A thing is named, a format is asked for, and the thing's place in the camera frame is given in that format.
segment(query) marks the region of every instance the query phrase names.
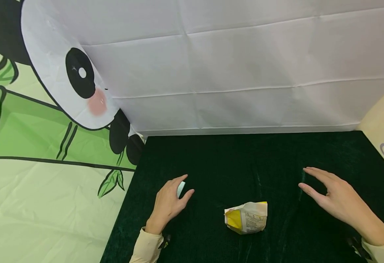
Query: bamboo leaf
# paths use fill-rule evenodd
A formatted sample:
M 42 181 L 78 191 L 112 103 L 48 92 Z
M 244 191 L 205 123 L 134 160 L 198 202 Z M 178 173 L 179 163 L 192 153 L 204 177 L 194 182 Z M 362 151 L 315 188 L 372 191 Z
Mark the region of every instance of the bamboo leaf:
M 120 188 L 122 188 L 123 191 L 125 190 L 125 188 L 123 187 L 123 173 L 122 173 L 122 171 L 118 171 L 117 184 L 120 186 Z
M 111 192 L 116 186 L 118 171 L 111 170 L 98 189 L 98 197 L 101 198 Z
M 0 68 L 0 85 L 6 87 L 12 83 L 18 76 L 18 69 L 15 63 L 9 59 L 6 60 L 4 66 Z

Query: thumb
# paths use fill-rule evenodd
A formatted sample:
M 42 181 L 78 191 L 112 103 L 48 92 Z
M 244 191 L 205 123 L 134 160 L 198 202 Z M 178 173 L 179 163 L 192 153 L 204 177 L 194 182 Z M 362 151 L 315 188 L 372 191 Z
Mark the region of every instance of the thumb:
M 195 192 L 194 189 L 190 189 L 189 191 L 187 191 L 184 196 L 182 197 L 182 199 L 180 199 L 180 202 L 184 205 L 184 207 L 186 207 L 186 204 L 188 203 L 189 199 L 191 199 L 192 197 L 192 194 Z
M 318 205 L 321 206 L 325 202 L 326 196 L 318 193 L 315 189 L 311 188 L 306 183 L 299 183 L 298 186 L 306 193 L 308 196 L 312 197 Z

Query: wrist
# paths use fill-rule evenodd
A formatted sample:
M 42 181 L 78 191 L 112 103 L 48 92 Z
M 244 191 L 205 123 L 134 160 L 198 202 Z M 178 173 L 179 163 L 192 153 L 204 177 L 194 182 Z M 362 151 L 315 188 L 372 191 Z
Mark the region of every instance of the wrist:
M 166 224 L 166 220 L 151 214 L 150 218 L 147 220 L 147 224 L 145 225 L 145 232 L 159 235 L 162 233 Z
M 355 229 L 368 244 L 384 246 L 384 223 L 375 214 L 365 218 Z

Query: panda cartoon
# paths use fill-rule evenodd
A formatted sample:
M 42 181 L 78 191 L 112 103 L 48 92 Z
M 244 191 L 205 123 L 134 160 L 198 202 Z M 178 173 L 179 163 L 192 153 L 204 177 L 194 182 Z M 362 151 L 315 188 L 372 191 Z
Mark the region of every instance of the panda cartoon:
M 81 45 L 64 25 L 43 17 L 39 8 L 37 1 L 0 0 L 0 54 L 30 65 L 51 99 L 77 125 L 87 130 L 110 125 L 112 152 L 120 154 L 126 148 L 129 161 L 137 165 L 142 139 L 113 102 Z

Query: left hand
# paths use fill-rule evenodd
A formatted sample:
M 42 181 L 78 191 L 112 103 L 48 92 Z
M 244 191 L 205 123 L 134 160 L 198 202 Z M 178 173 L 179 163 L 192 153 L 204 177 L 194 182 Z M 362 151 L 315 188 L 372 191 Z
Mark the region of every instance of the left hand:
M 145 226 L 145 232 L 155 235 L 161 234 L 167 223 L 177 216 L 185 207 L 192 194 L 191 189 L 184 194 L 182 199 L 177 197 L 177 188 L 188 175 L 167 181 L 155 198 L 154 210 Z

